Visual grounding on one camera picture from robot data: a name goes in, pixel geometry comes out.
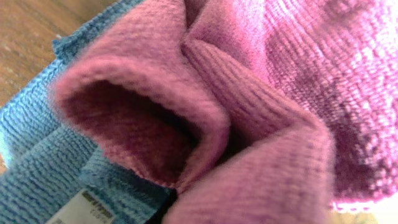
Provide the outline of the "purple microfiber cloth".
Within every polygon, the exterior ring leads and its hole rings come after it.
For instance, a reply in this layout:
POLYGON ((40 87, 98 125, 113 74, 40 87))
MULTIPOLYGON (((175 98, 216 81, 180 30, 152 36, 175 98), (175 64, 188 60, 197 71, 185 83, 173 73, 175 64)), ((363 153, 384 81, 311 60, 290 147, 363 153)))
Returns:
POLYGON ((144 1, 53 100, 164 223, 326 223, 397 193, 397 2, 144 1))

